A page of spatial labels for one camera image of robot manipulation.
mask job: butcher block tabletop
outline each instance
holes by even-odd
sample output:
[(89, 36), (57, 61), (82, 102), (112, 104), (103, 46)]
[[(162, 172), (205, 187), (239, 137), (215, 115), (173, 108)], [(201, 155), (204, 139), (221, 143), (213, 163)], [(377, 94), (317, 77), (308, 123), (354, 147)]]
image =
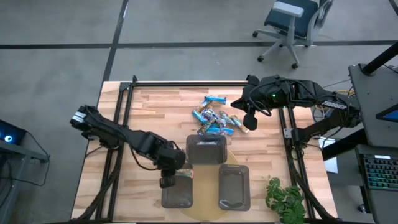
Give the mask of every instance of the butcher block tabletop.
[[(120, 82), (104, 82), (101, 91), (98, 110), (110, 120), (113, 120), (119, 85)], [(226, 105), (212, 104), (214, 111), (223, 110), (229, 115), (234, 114), (243, 119), (245, 113), (230, 106), (241, 93), (242, 87), (134, 87), (128, 126), (133, 130), (152, 131), (169, 141), (175, 141), (179, 147), (185, 149), (187, 136), (196, 134), (200, 127), (199, 122), (192, 116), (192, 110), (203, 102), (204, 96), (226, 97)], [(119, 123), (123, 120), (126, 98), (123, 98)], [(313, 124), (309, 108), (295, 108), (294, 114), (298, 127), (304, 128)], [(130, 149), (125, 145), (113, 221), (278, 222), (278, 215), (266, 206), (264, 187), (269, 177), (278, 177), (283, 187), (290, 186), (279, 115), (277, 110), (272, 110), (271, 117), (256, 113), (256, 118), (258, 125), (255, 131), (243, 133), (234, 128), (234, 134), (227, 136), (228, 152), (239, 165), (249, 168), (251, 206), (248, 211), (225, 211), (216, 220), (197, 220), (188, 216), (189, 212), (181, 209), (163, 208), (162, 189), (159, 187), (160, 171), (147, 171), (138, 167)], [(310, 144), (316, 145), (317, 142), (312, 140)], [(91, 141), (87, 152), (99, 146), (98, 141)], [(311, 146), (304, 151), (310, 189), (326, 210), (337, 217), (321, 151)], [(151, 161), (137, 157), (142, 165), (153, 167)], [(97, 150), (85, 159), (72, 218), (81, 215), (98, 193), (105, 159), (106, 149)], [(105, 198), (104, 217), (107, 214), (109, 195), (110, 190)]]

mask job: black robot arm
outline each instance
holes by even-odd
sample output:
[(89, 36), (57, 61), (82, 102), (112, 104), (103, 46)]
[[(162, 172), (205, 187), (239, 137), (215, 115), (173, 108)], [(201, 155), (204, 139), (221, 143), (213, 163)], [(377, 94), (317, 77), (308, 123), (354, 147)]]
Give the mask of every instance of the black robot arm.
[(173, 142), (145, 131), (133, 131), (116, 124), (100, 115), (94, 106), (81, 106), (70, 120), (70, 124), (82, 132), (82, 136), (98, 136), (102, 146), (116, 149), (124, 142), (129, 144), (134, 159), (134, 151), (153, 162), (161, 170), (160, 187), (174, 185), (175, 171), (185, 163), (185, 153)]
[(307, 143), (314, 135), (326, 134), (339, 126), (352, 128), (361, 122), (356, 98), (324, 90), (313, 81), (290, 80), (278, 75), (264, 77), (261, 81), (249, 75), (246, 80), (248, 85), (243, 88), (242, 97), (231, 106), (247, 113), (243, 123), (250, 130), (257, 128), (256, 111), (270, 116), (272, 109), (295, 106), (320, 105), (332, 109), (324, 120), (307, 128), (285, 130), (284, 134), (296, 143)]

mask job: green plant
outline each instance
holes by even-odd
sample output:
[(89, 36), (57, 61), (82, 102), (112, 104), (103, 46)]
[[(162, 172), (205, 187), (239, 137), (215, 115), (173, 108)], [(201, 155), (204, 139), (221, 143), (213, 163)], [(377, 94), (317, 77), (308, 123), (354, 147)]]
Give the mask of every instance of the green plant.
[(304, 196), (297, 186), (280, 187), (279, 178), (272, 178), (267, 186), (266, 204), (278, 213), (283, 224), (303, 224), (305, 209)]

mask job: blue light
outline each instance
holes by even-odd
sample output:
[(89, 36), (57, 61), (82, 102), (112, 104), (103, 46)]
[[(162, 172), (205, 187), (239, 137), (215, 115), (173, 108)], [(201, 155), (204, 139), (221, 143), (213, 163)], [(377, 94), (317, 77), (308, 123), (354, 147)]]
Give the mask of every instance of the blue light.
[(5, 142), (11, 142), (12, 141), (12, 137), (11, 136), (6, 136), (4, 137)]

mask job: white paper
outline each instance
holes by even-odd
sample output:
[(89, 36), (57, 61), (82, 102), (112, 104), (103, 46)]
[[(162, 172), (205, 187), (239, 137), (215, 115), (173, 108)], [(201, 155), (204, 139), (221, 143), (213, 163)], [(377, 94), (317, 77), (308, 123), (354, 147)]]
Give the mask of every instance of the white paper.
[[(326, 139), (325, 137), (321, 137), (319, 139), (319, 147), (322, 147), (322, 144), (323, 144), (325, 139)], [(328, 145), (333, 144), (335, 142), (336, 142), (336, 140), (334, 140), (334, 139), (328, 139), (325, 142), (324, 147), (327, 147)], [(334, 157), (334, 158), (331, 158), (331, 159), (325, 161), (325, 168), (326, 168), (327, 172), (332, 172), (332, 173), (337, 174), (338, 173), (338, 170), (337, 170), (337, 158)]]

